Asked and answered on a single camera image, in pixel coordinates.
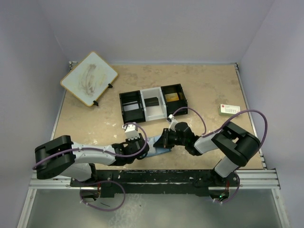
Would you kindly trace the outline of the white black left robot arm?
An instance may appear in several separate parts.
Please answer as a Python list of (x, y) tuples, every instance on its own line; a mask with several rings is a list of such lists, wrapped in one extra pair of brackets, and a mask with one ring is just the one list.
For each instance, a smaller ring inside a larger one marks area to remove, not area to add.
[(62, 175), (84, 182), (96, 179), (96, 164), (124, 166), (144, 159), (149, 153), (148, 140), (139, 134), (134, 139), (108, 146), (86, 146), (75, 143), (63, 135), (35, 149), (33, 170), (40, 180)]

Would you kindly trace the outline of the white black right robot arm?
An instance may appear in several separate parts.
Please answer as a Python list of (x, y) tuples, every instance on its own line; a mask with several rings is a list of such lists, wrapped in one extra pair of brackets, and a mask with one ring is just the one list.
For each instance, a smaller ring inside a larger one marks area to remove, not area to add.
[(213, 172), (226, 178), (239, 167), (246, 166), (259, 150), (261, 142), (233, 122), (228, 122), (218, 133), (205, 138), (195, 135), (187, 123), (181, 122), (175, 124), (174, 129), (163, 129), (160, 138), (153, 146), (171, 149), (175, 145), (184, 146), (186, 151), (193, 156), (220, 149), (225, 157), (218, 162)]

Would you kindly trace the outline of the blue leather card holder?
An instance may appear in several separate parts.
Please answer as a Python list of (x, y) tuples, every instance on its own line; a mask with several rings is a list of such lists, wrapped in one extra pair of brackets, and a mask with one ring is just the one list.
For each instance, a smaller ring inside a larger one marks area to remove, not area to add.
[(157, 155), (161, 155), (161, 154), (165, 154), (165, 153), (171, 152), (171, 149), (155, 148), (153, 146), (154, 143), (160, 139), (160, 137), (161, 136), (158, 135), (158, 136), (154, 136), (154, 137), (149, 137), (148, 138), (147, 143), (149, 145), (149, 151), (141, 156), (142, 159), (144, 159), (146, 157), (153, 157), (153, 156), (157, 156)]

